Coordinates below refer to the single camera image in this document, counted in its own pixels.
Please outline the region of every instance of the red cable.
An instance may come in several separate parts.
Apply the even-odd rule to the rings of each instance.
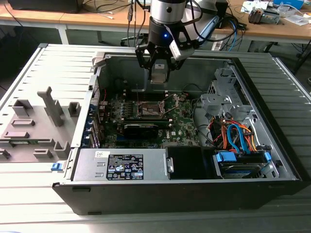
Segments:
[[[105,97],[104,97],[103,102],[106,100],[106,95],[107,95],[107,92],[106,92],[106,89],[105,89]]]

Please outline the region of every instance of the black cable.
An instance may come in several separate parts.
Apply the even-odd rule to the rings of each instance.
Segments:
[[[130,31],[130,21],[128,21],[128,25],[127,25],[127,45],[128,47],[130,47],[130,40],[129,40],[129,31]]]
[[[193,0],[190,0],[191,14],[192,14],[192,19],[194,19],[194,11],[193,11],[193,4],[192,4],[192,1],[193,1]],[[215,39],[215,40],[210,40],[210,39],[208,39],[208,36],[209,36],[209,35],[207,35],[206,37],[203,37],[203,36],[201,36],[201,35],[199,34],[199,32],[198,32],[198,30],[197,30],[197,28],[196,28],[195,23],[193,24],[195,33],[197,33],[197,35],[198,35],[201,39],[203,39],[203,41],[200,42],[201,45],[204,44],[205,41],[209,41],[209,42],[223,41],[223,40],[225,40],[225,39],[231,37],[231,36],[237,31],[239,21],[238,21],[238,19],[233,15],[232,10],[230,9],[230,7],[228,7],[228,9],[231,11],[231,14],[229,14],[229,13],[226,13],[226,14],[231,15],[231,17],[233,18],[233,20],[236,22],[236,27],[235,27],[235,29],[233,30],[233,32],[232,32],[231,34],[229,34],[229,35],[227,35],[227,36],[225,36],[225,37],[223,37],[223,38]]]
[[[192,20],[190,21],[187,21],[187,22],[184,22],[183,25],[184,26],[187,26],[187,25],[190,25],[190,24],[193,24],[195,25],[196,22],[198,22],[202,17],[203,17],[203,12],[202,12],[202,8],[201,6],[195,1],[195,0],[189,0],[190,2],[190,6],[191,6],[191,12],[193,12],[192,14]],[[199,8],[200,10],[200,16],[198,18],[194,18],[194,9],[193,9],[193,4],[192,2],[194,2],[194,4]]]
[[[143,9],[145,8],[145,6],[146,6],[146,0],[144,0]],[[142,26],[143,26],[144,23],[145,23],[145,20],[146,20],[146,11],[144,10],[144,19],[142,20],[141,26],[140,26],[140,28],[139,28],[139,30],[138,30],[138,32],[137,32],[137,42],[136,42],[136,46],[138,45],[139,34],[140,34],[141,29],[142,29]]]
[[[146,3],[144,1],[144,5],[141,5],[140,1],[139,0],[136,0],[137,4],[144,10],[145,7],[146,7]]]
[[[198,106],[198,102],[199,102],[200,100],[201,100],[201,98],[199,98],[199,99],[197,100],[197,102],[195,103],[194,110],[193,110],[193,112],[192,112],[192,119],[194,119],[195,110],[196,110],[196,107]]]
[[[208,125],[207,125],[207,124],[203,124],[203,125],[196,126],[196,128],[198,129],[198,128],[202,127],[202,126],[206,126],[206,127],[208,127]]]
[[[195,84],[195,83],[189,83],[189,84],[185,85],[185,86],[183,87],[183,89],[182,89],[182,92],[185,92],[186,87],[191,86],[191,85],[195,86],[195,87],[198,88],[200,91],[202,91],[203,93],[205,93],[205,91],[203,91],[203,90],[202,90],[197,84]]]
[[[133,43],[133,47],[135,47],[135,42],[136,42],[136,15],[137,15],[137,1],[135,1],[135,19],[134,19],[134,43]]]
[[[99,5],[98,7],[95,7],[96,11],[98,11],[99,8],[101,7],[104,7],[104,6],[111,6],[111,5],[114,5],[118,2],[119,0],[116,0],[114,3],[110,3],[110,4],[102,4],[102,5]]]
[[[2,88],[3,90],[7,91],[7,89],[5,89],[3,86],[0,85],[0,88]]]
[[[305,50],[304,50],[303,53],[301,54],[300,58],[302,58],[302,55],[305,53],[305,51],[306,51],[307,48],[309,47],[310,43],[311,43],[311,39],[309,40],[309,42],[308,42],[308,44],[307,44]]]
[[[6,7],[5,3],[3,3],[6,11],[13,17],[13,19],[22,27],[22,33],[20,34],[20,37],[23,35],[23,32],[24,32],[24,26],[14,17],[14,15],[12,15],[12,13],[8,10],[8,8]],[[33,37],[33,35],[31,35],[28,31],[26,31],[27,34],[37,43],[39,44],[39,42]]]
[[[109,10],[106,10],[106,11],[90,11],[90,10],[86,9],[86,8],[84,7],[84,5],[82,5],[82,7],[83,7],[83,9],[86,10],[87,12],[91,12],[91,13],[105,13],[105,12],[108,12],[108,11],[114,11],[114,10],[120,9],[120,8],[122,8],[122,7],[127,7],[127,6],[129,6],[129,5],[131,5],[131,4],[127,4],[127,5],[124,5],[124,6],[118,6],[118,7],[116,7],[116,8],[109,9]]]
[[[243,30],[241,29],[241,36],[235,41],[235,45],[233,45],[233,47],[236,47],[236,46],[239,46],[238,47],[238,51],[240,49],[240,46],[241,46],[241,43],[243,41],[243,36],[244,36],[244,32]],[[226,51],[227,51],[227,48],[228,46],[231,46],[233,44],[233,41],[231,43],[228,44],[228,42],[230,41],[231,37],[224,43],[224,46],[219,50],[219,51],[222,51],[224,49],[224,47],[226,47]]]
[[[239,43],[238,51],[240,50],[240,46],[241,46],[241,44],[242,44],[243,36],[244,36],[244,33],[245,33],[245,32],[243,32],[243,30],[241,29],[241,33],[242,33],[242,37],[241,37],[241,41],[240,41],[240,43]]]
[[[297,45],[295,45],[295,44],[292,43],[292,46],[293,46],[293,47],[295,48],[295,50],[297,50],[299,53],[303,53],[303,51],[300,51],[300,50],[296,47]]]
[[[131,3],[130,3],[131,6],[128,9],[128,13],[127,13],[127,21],[128,21],[128,25],[127,25],[127,45],[128,45],[128,47],[130,47],[129,31],[130,31],[130,23],[132,22],[132,19],[133,19],[133,3],[134,3],[133,0],[131,0]]]

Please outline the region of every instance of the power cable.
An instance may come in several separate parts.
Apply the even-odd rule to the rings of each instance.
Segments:
[[[144,0],[144,6],[143,6],[143,9],[146,7],[146,0]],[[146,11],[144,10],[144,19],[142,20],[142,23],[141,23],[141,26],[137,32],[137,42],[136,42],[136,46],[138,45],[138,39],[139,39],[139,34],[140,34],[140,31],[142,29],[142,26],[144,25],[145,23],[145,20],[146,20]]]

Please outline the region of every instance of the warning label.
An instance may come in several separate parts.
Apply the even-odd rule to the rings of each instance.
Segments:
[[[110,154],[106,178],[108,180],[143,180],[142,154]]]

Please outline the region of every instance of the metal bracket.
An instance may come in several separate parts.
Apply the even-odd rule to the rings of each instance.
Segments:
[[[167,172],[168,173],[174,173],[174,163],[173,158],[166,158],[166,166],[167,166]]]
[[[99,66],[102,66],[105,64],[105,52],[95,52],[94,53],[94,56],[92,57],[92,64],[93,64],[93,67],[96,68],[96,67],[99,67]]]

